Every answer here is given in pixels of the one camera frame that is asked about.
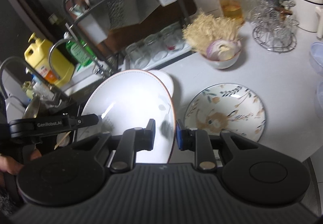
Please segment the person's left hand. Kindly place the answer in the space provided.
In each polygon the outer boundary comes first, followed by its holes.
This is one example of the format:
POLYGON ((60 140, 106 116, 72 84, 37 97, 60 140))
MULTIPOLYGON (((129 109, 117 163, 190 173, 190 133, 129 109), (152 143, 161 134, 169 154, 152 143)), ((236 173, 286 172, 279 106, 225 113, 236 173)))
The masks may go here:
MULTIPOLYGON (((38 149, 35 149, 27 159, 28 161, 33 161, 37 158, 42 157, 38 149)), ((22 169, 23 165, 17 162, 10 156, 1 155, 0 170, 3 173, 9 173, 11 175, 17 175, 22 169)))

